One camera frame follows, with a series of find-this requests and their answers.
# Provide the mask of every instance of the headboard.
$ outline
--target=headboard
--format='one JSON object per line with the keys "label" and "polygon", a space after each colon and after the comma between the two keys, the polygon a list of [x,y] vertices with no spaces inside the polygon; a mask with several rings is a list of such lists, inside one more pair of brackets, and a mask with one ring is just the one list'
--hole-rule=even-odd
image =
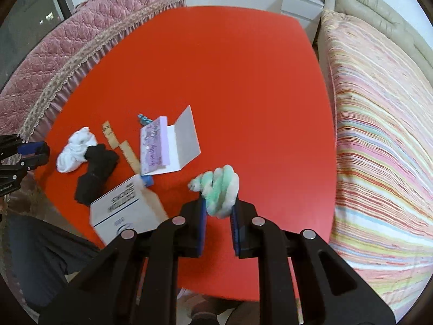
{"label": "headboard", "polygon": [[395,42],[433,85],[433,50],[422,36],[382,0],[325,0],[325,9],[362,19]]}

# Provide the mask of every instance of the dark gray pants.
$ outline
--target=dark gray pants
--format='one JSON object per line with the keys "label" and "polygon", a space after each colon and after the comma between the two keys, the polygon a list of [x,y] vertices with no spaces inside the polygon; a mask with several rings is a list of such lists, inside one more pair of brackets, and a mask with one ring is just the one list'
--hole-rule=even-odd
{"label": "dark gray pants", "polygon": [[40,313],[98,253],[91,242],[31,216],[8,214],[13,271],[28,306]]}

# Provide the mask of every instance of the silver screw head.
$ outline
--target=silver screw head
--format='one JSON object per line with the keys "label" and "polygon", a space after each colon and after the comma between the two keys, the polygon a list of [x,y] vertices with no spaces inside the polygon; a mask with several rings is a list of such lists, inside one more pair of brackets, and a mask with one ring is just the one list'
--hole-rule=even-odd
{"label": "silver screw head", "polygon": [[302,232],[302,235],[308,240],[313,240],[316,237],[316,233],[313,230],[304,230],[304,232]]}
{"label": "silver screw head", "polygon": [[185,218],[183,216],[175,216],[172,218],[172,223],[174,225],[183,225],[186,222]]}
{"label": "silver screw head", "polygon": [[135,234],[134,230],[127,229],[127,230],[122,231],[122,233],[120,235],[122,236],[122,238],[124,240],[130,240],[131,238],[134,237],[134,234]]}
{"label": "silver screw head", "polygon": [[256,216],[256,217],[252,218],[251,222],[253,225],[263,226],[265,224],[266,220],[264,218],[262,218],[261,216]]}

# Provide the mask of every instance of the white cabinet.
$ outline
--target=white cabinet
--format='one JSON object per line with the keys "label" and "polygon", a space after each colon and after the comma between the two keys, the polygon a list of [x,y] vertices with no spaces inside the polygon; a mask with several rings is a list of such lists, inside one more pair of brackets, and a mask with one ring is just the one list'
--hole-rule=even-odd
{"label": "white cabinet", "polygon": [[321,0],[283,0],[281,13],[296,18],[312,43],[319,26]]}

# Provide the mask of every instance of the colorful striped fabric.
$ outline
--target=colorful striped fabric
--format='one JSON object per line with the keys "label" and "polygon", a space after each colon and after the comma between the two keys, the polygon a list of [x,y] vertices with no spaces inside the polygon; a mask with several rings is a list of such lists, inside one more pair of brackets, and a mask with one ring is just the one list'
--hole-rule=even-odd
{"label": "colorful striped fabric", "polygon": [[433,273],[433,90],[366,22],[322,14],[334,82],[337,196],[330,245],[394,311]]}

